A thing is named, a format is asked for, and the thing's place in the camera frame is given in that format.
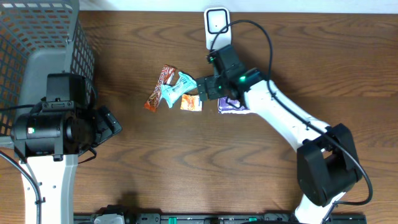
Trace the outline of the red purple sanitary pad pack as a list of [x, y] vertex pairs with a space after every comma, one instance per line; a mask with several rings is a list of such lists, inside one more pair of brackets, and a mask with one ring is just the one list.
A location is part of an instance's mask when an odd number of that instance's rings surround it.
[[218, 112], [220, 114], [249, 114], [252, 113], [244, 106], [240, 106], [238, 100], [231, 100], [227, 96], [218, 99]]

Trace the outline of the small orange tissue pack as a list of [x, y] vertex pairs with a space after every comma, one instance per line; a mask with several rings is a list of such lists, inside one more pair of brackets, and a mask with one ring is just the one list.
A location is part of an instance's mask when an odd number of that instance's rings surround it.
[[181, 110], [186, 111], [202, 111], [203, 106], [198, 95], [182, 95]]

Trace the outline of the teal green wipes pack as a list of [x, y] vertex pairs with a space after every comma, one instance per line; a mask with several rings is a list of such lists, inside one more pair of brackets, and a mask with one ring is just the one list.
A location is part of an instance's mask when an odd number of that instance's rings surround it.
[[161, 94], [169, 108], [184, 94], [197, 88], [197, 82], [189, 74], [179, 72], [174, 86], [161, 85]]

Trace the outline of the red Top chocolate bar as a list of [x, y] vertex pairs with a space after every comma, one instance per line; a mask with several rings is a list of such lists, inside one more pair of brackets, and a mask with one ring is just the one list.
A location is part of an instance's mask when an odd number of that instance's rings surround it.
[[162, 85], [169, 85], [171, 83], [175, 75], [175, 71], [176, 68], [171, 65], [165, 64], [163, 66], [154, 91], [151, 93], [151, 95], [148, 97], [147, 101], [144, 104], [145, 109], [156, 112], [156, 109], [158, 108], [162, 99], [161, 87]]

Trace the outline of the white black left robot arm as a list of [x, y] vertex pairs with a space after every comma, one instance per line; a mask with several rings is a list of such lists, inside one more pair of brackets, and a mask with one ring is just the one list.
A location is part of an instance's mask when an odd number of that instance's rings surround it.
[[46, 95], [11, 131], [22, 172], [26, 223], [73, 223], [73, 189], [79, 156], [122, 131], [110, 112], [95, 106], [89, 78], [50, 74]]

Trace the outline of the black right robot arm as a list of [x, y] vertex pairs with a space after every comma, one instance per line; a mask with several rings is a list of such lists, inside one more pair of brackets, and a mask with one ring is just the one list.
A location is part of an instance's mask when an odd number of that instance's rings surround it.
[[268, 122], [297, 156], [297, 181], [303, 192], [294, 211], [300, 223], [325, 223], [341, 198], [363, 177], [351, 131], [331, 127], [286, 97], [268, 74], [247, 69], [232, 45], [206, 57], [214, 74], [197, 79], [202, 100], [229, 96]]

